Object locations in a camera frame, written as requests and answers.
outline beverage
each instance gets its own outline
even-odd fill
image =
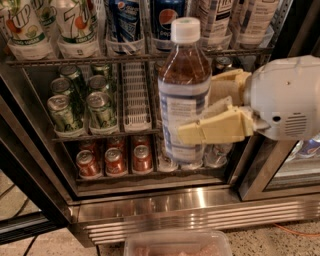
[[[225,36],[233,0],[200,0],[198,16],[204,37]]]
[[[102,75],[107,80],[112,80],[112,64],[91,64],[93,75]]]
[[[30,0],[0,0],[0,6],[0,18],[4,18],[5,28],[14,45],[36,48],[48,42]]]
[[[132,42],[142,39],[139,0],[106,0],[110,40],[127,43],[118,53],[132,54],[139,49]]]
[[[127,167],[118,148],[109,148],[105,153],[106,174],[112,177],[119,177],[128,173]]]
[[[70,98],[68,96],[53,96],[48,99],[47,105],[57,131],[71,132],[83,127],[81,118],[72,109],[72,106],[70,105]]]
[[[56,0],[57,24],[65,43],[82,44],[95,39],[96,30],[86,0]]]
[[[98,142],[96,140],[83,140],[79,142],[79,149],[80,150],[89,150],[94,155],[97,162],[100,161],[100,149]]]
[[[36,11],[37,17],[45,29],[48,38],[56,32],[56,9],[50,5],[52,0],[31,0],[33,9]]]
[[[171,29],[176,45],[158,78],[163,134],[167,155],[177,163],[190,164],[202,159],[203,146],[182,144],[177,127],[196,119],[207,108],[211,67],[197,46],[198,19],[177,19]]]
[[[231,9],[231,16],[230,16],[230,24],[236,26],[239,22],[240,13],[242,10],[244,0],[234,0],[232,9]]]
[[[120,149],[123,156],[127,155],[126,139],[122,136],[110,137],[107,139],[107,148],[118,148]]]
[[[59,69],[59,73],[61,77],[69,78],[72,81],[80,96],[80,99],[85,101],[87,95],[87,86],[81,69],[77,66],[62,66]]]
[[[320,149],[320,134],[313,137],[311,140],[304,141],[302,148],[296,153],[300,158],[311,158],[316,155]]]
[[[263,41],[280,0],[244,0],[237,28],[242,34],[240,46],[255,48]]]
[[[132,145],[134,148],[140,145],[144,145],[150,148],[150,138],[148,135],[132,136]]]
[[[83,115],[84,106],[80,100],[78,92],[74,89],[73,83],[69,78],[60,77],[51,82],[53,95],[67,95],[70,98],[70,105],[75,113]]]
[[[172,44],[171,23],[177,18],[183,17],[185,13],[185,0],[151,0],[150,22],[153,37],[160,41],[156,47],[162,51],[170,51]]]
[[[225,72],[226,68],[232,67],[232,59],[229,57],[217,57],[212,61],[212,75]]]
[[[232,143],[208,145],[205,150],[205,166],[221,168],[227,164],[227,155],[233,148]]]
[[[79,176],[83,179],[93,179],[102,176],[99,164],[89,150],[83,150],[78,153],[76,164],[79,167]]]
[[[152,170],[152,156],[150,148],[140,145],[133,150],[133,172],[144,174]]]
[[[115,106],[114,96],[111,83],[102,75],[94,75],[90,77],[88,82],[89,92],[104,92],[108,94],[112,105]]]
[[[117,124],[112,101],[106,93],[93,92],[87,97],[92,128],[110,128]]]

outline floor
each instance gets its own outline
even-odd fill
[[[0,220],[21,216],[39,209],[13,186],[0,170]],[[234,256],[319,256],[320,218],[316,220],[282,223],[289,233],[274,225],[224,230]],[[0,256],[121,256],[124,244],[83,248],[68,229],[28,238],[0,246]]]
[[[320,219],[281,224],[302,233],[320,232]],[[273,225],[256,228],[225,230],[234,256],[318,256],[320,236],[298,236]],[[0,246],[1,256],[25,256],[33,238]],[[120,256],[123,244],[83,248],[67,229],[43,234],[37,237],[28,256]]]

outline plastic container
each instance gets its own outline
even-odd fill
[[[124,256],[231,256],[227,236],[221,231],[161,230],[126,239]]]
[[[198,46],[198,19],[174,20],[171,40],[175,46],[158,74],[165,147],[174,162],[192,164],[202,160],[203,145],[183,144],[177,128],[197,119],[207,108],[211,65]]]

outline soda can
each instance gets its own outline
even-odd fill
[[[45,29],[45,33],[50,39],[56,31],[56,15],[57,11],[50,3],[52,0],[31,0],[33,9],[35,10],[40,24]]]
[[[73,111],[78,115],[83,115],[84,106],[80,100],[78,92],[74,89],[73,83],[69,78],[60,77],[51,82],[51,91],[53,95],[67,95],[70,98],[70,105]]]
[[[109,98],[112,101],[112,105],[115,107],[115,102],[114,102],[114,96],[111,88],[111,83],[108,82],[108,80],[102,76],[102,75],[94,75],[89,78],[88,82],[88,89],[89,92],[104,92],[108,94]]]
[[[57,24],[66,43],[89,43],[96,30],[87,1],[56,0]]]
[[[82,140],[79,142],[80,150],[89,150],[94,155],[97,162],[101,160],[100,149],[96,140]]]
[[[82,71],[77,66],[62,66],[59,69],[60,77],[69,78],[76,88],[80,99],[85,101],[87,95],[87,86],[83,78]]]
[[[205,150],[205,166],[221,168],[227,164],[227,155],[233,148],[232,143],[208,145]]]
[[[81,118],[73,111],[68,96],[55,95],[48,99],[47,106],[57,131],[71,132],[83,127]]]
[[[30,0],[0,1],[1,16],[4,17],[4,26],[17,46],[33,45],[36,47],[48,42],[35,10]]]
[[[80,151],[76,157],[76,164],[79,167],[79,176],[83,179],[102,176],[99,164],[90,150]]]
[[[145,174],[152,171],[152,156],[150,148],[140,145],[133,150],[133,172]]]
[[[132,145],[134,148],[140,145],[150,148],[150,137],[148,135],[134,135],[132,136]]]
[[[109,148],[105,153],[106,174],[119,177],[128,173],[122,152],[118,148]]]
[[[96,129],[110,128],[117,124],[112,101],[104,92],[92,92],[87,97],[91,116],[91,127]]]
[[[103,75],[108,80],[113,78],[111,63],[91,64],[91,71],[93,75]]]
[[[107,139],[107,148],[118,148],[124,156],[127,155],[126,139],[124,136],[114,136]]]

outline refrigerator door frame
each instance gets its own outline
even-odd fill
[[[2,171],[43,209],[0,221],[0,244],[66,227],[71,212],[57,188],[43,173],[49,168],[31,138],[0,96],[0,160]]]

